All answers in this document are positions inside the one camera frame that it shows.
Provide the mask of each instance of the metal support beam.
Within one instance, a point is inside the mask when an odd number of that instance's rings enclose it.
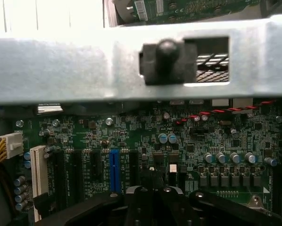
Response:
[[[282,15],[12,35],[0,36],[0,105],[282,96]],[[229,82],[146,86],[139,75],[143,43],[215,37],[229,37]]]

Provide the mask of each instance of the red wire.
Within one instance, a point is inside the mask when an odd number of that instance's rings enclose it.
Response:
[[[261,103],[259,103],[258,105],[254,105],[254,106],[247,106],[247,107],[240,107],[240,108],[227,108],[227,109],[215,109],[215,110],[211,110],[209,112],[199,112],[199,114],[192,114],[190,116],[188,116],[188,118],[193,119],[195,117],[201,116],[201,115],[211,115],[214,113],[225,113],[225,112],[238,112],[238,111],[242,111],[242,110],[252,110],[252,109],[258,109],[260,106],[262,105],[270,105],[273,104],[275,102],[275,100],[270,100],[270,101],[263,101]],[[186,122],[188,119],[186,118],[182,118],[179,121],[176,121],[175,123],[177,125],[182,124],[182,122]]]

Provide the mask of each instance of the green circuit board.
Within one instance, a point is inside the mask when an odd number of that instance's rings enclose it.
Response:
[[[237,203],[247,204],[252,195],[259,195],[266,209],[271,209],[272,180],[270,180],[269,166],[264,163],[265,157],[277,159],[278,142],[280,138],[280,124],[275,121],[278,110],[275,106],[268,106],[268,111],[261,109],[253,110],[253,117],[244,117],[245,114],[230,114],[229,116],[209,116],[207,121],[188,119],[181,125],[175,120],[187,118],[191,114],[200,111],[214,109],[210,101],[200,105],[190,105],[186,101],[183,105],[170,105],[169,102],[151,103],[145,109],[123,115],[99,115],[99,116],[51,116],[39,117],[24,121],[22,128],[16,128],[16,132],[23,132],[24,148],[28,152],[30,148],[38,145],[53,145],[62,156],[60,162],[61,171],[54,175],[52,157],[48,158],[49,193],[62,197],[63,203],[60,209],[72,206],[80,201],[92,197],[95,193],[110,190],[109,153],[111,150],[120,152],[120,180],[121,191],[131,186],[130,178],[130,153],[135,152],[139,161],[139,177],[144,168],[155,168],[154,154],[162,156],[163,166],[166,173],[165,185],[168,185],[169,155],[177,155],[177,164],[184,167],[183,190],[186,195],[197,189],[204,189],[219,196],[228,198]],[[169,119],[164,120],[164,113],[169,114]],[[106,119],[111,118],[112,124],[106,124]],[[58,120],[58,127],[52,126],[52,121]],[[220,121],[227,120],[231,125],[220,125]],[[205,128],[207,133],[201,136],[191,135],[191,128]],[[228,134],[227,130],[235,128],[237,133]],[[49,137],[39,137],[39,131],[49,129]],[[159,144],[159,134],[173,133],[177,142]],[[94,169],[91,164],[92,155],[96,151],[100,157],[100,164]],[[236,152],[241,157],[239,164],[233,164],[230,154]],[[247,152],[252,152],[256,157],[256,163],[249,164],[244,160]],[[78,153],[80,163],[73,153]],[[213,162],[207,164],[204,154],[210,153]],[[217,163],[215,156],[223,153],[226,163]],[[78,174],[73,167],[78,164]],[[229,182],[225,186],[206,186],[199,184],[201,173],[209,176],[211,173],[220,175],[235,173],[239,175],[241,168],[245,174],[255,174],[260,177],[260,186],[231,186]]]
[[[260,0],[135,0],[134,13],[147,24],[186,23],[223,16]]]

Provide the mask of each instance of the motherboard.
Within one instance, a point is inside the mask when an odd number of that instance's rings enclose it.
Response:
[[[245,205],[258,195],[272,210],[271,168],[282,149],[277,106],[219,108],[230,106],[165,101],[117,115],[17,120],[14,131],[23,133],[25,152],[18,171],[28,193],[21,211],[33,210],[33,197],[44,192],[54,197],[58,211],[96,193],[153,186],[153,177],[156,186],[178,186],[185,195],[203,189]]]
[[[147,24],[186,23],[242,11],[260,0],[135,0],[134,13]]]

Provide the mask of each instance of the circuit board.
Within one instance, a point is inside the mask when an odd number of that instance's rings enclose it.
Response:
[[[23,133],[25,152],[38,145],[54,148],[55,154],[47,159],[49,194],[56,197],[59,210],[110,189],[125,193],[128,187],[140,184],[147,170],[160,171],[165,185],[178,186],[186,195],[203,189],[247,204],[256,194],[271,210],[272,180],[264,159],[278,157],[281,125],[275,120],[277,108],[259,108],[250,117],[211,115],[205,121],[195,121],[188,116],[214,109],[211,101],[199,105],[170,103],[149,103],[144,109],[122,115],[39,117],[25,120],[22,128],[14,129]],[[175,123],[180,118],[188,120]],[[194,128],[201,128],[203,134],[195,133]],[[50,135],[40,137],[39,132],[45,130]],[[161,134],[172,134],[175,139],[168,137],[164,143]],[[113,151],[119,153],[118,185],[111,184]],[[248,152],[255,156],[255,163],[245,160]],[[211,163],[205,161],[208,153]],[[225,156],[225,163],[217,161],[218,153]],[[232,153],[240,156],[240,163],[232,162]],[[31,173],[27,162],[22,159],[19,165],[25,175]],[[238,181],[233,184],[229,175]],[[248,184],[243,184],[241,175]]]
[[[186,23],[242,11],[260,0],[135,0],[134,12],[147,24]]]

